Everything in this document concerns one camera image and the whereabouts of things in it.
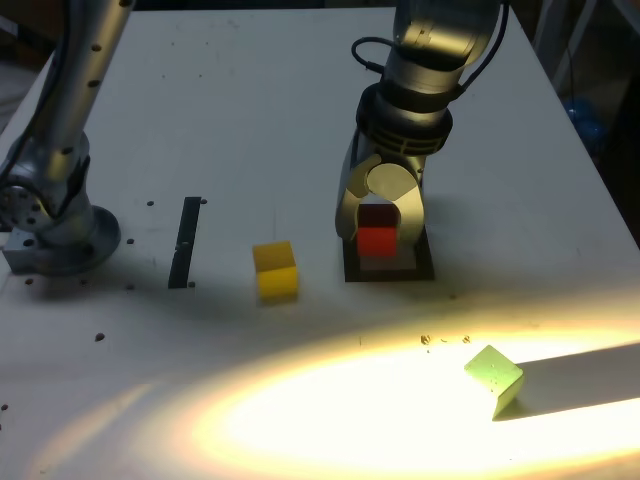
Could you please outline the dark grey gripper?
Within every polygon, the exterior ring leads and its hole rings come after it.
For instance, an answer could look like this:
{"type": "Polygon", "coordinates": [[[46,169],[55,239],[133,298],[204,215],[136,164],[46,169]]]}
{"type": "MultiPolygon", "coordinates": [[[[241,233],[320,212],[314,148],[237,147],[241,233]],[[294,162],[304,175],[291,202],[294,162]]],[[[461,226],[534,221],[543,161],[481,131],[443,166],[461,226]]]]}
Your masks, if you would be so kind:
{"type": "Polygon", "coordinates": [[[372,193],[394,205],[399,214],[398,239],[414,245],[425,225],[420,186],[426,159],[444,146],[448,120],[441,119],[435,126],[401,133],[369,121],[359,121],[357,127],[341,171],[336,232],[345,241],[355,238],[359,205],[372,193]]]}

